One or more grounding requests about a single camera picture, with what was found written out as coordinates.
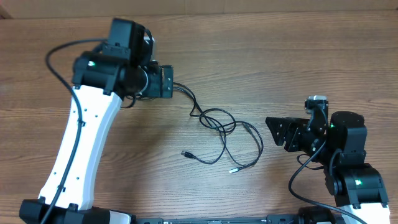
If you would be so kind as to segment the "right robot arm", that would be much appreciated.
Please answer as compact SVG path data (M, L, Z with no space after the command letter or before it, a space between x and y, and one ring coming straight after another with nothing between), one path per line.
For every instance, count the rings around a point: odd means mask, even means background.
M288 183L291 194L308 203L296 215L284 215L279 223L390 223L390 209L383 178L365 161L367 128L354 112L329 114L326 108L310 109L311 117L266 118L276 145L288 152L302 151L308 160ZM292 190L300 171L318 162L334 205L311 200Z

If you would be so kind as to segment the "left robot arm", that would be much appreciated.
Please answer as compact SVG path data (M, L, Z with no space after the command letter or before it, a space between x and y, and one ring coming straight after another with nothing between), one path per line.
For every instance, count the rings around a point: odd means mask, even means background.
M66 83L72 100L53 169L36 199L25 199L26 223L134 223L134 215L93 205L95 180L110 127L125 98L171 98L174 71L153 57L149 29L113 19L109 35L83 52Z

